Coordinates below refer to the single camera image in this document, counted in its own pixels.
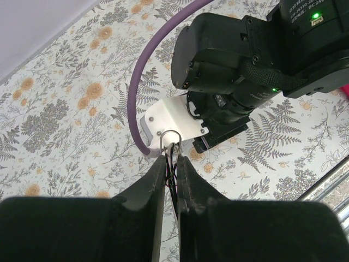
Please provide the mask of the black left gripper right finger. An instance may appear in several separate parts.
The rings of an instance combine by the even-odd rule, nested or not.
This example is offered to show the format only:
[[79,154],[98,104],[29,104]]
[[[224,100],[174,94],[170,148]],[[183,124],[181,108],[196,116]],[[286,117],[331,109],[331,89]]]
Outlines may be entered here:
[[348,261],[336,215],[313,201],[230,200],[177,162],[181,261]]

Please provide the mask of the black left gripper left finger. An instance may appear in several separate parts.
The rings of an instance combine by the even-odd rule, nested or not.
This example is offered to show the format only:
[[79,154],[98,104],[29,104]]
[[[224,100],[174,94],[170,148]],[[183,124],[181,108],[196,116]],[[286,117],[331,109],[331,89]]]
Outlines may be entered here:
[[1,202],[1,261],[158,261],[166,158],[113,198]]

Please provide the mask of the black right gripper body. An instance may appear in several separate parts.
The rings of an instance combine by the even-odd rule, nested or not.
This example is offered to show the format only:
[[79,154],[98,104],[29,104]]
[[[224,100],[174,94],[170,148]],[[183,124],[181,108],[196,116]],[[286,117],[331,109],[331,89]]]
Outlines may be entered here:
[[204,153],[248,129],[250,110],[240,105],[232,95],[188,92],[186,98],[195,106],[191,115],[202,120],[201,126],[208,129],[207,134],[194,139],[193,146],[198,153]]

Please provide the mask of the large metal keyring with clips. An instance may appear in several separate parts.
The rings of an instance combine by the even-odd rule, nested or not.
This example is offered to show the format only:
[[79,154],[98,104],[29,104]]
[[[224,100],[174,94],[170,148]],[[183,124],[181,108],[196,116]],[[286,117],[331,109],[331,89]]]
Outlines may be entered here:
[[[165,135],[170,133],[178,136],[178,142],[170,142],[168,146],[165,146],[163,139]],[[175,130],[167,130],[160,135],[160,153],[164,153],[166,157],[165,185],[170,191],[173,213],[178,228],[177,162],[181,153],[181,143],[182,137]]]

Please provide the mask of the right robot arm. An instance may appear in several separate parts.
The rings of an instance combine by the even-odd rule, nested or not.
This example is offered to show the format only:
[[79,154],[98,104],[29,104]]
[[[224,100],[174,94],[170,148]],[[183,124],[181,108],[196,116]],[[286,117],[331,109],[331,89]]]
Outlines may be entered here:
[[266,20],[200,14],[177,38],[171,80],[208,129],[193,143],[205,152],[245,131],[252,111],[278,93],[348,84],[348,1],[280,1]]

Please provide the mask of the floral patterned table mat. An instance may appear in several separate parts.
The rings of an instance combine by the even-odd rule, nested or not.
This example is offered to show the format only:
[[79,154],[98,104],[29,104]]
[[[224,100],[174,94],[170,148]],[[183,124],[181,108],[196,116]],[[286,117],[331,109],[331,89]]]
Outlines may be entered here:
[[[126,126],[131,70],[185,1],[102,1],[1,86],[1,198],[110,198],[152,161]],[[339,91],[282,96],[249,129],[184,154],[230,198],[294,200],[348,154],[348,102]]]

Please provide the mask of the red folded cloth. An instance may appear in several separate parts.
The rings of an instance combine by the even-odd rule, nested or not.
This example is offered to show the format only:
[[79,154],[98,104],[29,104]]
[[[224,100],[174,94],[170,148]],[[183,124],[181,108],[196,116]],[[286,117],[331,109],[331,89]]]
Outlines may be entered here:
[[349,98],[349,84],[340,87],[339,90],[346,96],[346,98]]

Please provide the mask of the aluminium enclosure frame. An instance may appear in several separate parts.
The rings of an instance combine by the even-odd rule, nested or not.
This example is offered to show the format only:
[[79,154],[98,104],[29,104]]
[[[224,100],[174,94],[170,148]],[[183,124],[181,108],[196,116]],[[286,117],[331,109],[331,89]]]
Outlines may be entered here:
[[298,201],[316,201],[327,205],[337,216],[348,237],[348,157],[303,193]]

